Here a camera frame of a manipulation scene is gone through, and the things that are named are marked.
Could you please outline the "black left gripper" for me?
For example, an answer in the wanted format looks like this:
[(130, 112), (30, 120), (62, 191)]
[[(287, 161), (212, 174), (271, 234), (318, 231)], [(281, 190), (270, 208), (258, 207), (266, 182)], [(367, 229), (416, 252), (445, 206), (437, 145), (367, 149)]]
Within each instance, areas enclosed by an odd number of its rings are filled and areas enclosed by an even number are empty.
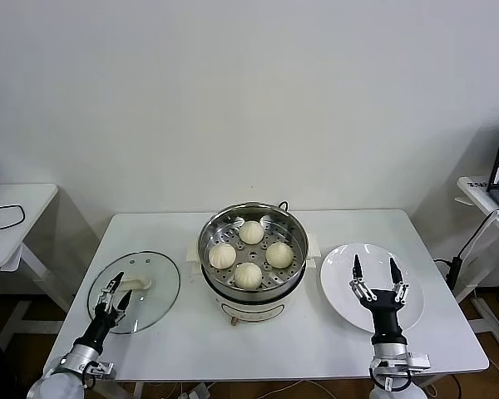
[(84, 334), (75, 340), (76, 345), (87, 347), (103, 347), (103, 342), (109, 331), (116, 326), (126, 315), (132, 291), (128, 290), (120, 302), (115, 306), (116, 290), (124, 276), (119, 272), (109, 283), (101, 288), (94, 307), (94, 319), (87, 327)]

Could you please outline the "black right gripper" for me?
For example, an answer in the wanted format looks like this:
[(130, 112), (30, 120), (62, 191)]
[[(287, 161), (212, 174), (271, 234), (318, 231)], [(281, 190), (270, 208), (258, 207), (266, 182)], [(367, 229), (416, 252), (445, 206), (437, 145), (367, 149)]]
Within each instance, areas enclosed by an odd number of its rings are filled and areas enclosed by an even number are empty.
[(354, 255), (352, 274), (349, 282), (354, 295), (360, 304), (372, 314), (374, 335), (371, 343), (407, 344), (403, 330), (398, 323), (398, 311), (406, 302), (410, 285), (403, 280), (403, 275), (394, 258), (389, 259), (393, 291), (375, 289), (374, 292), (367, 287), (363, 280), (363, 271), (358, 254)]

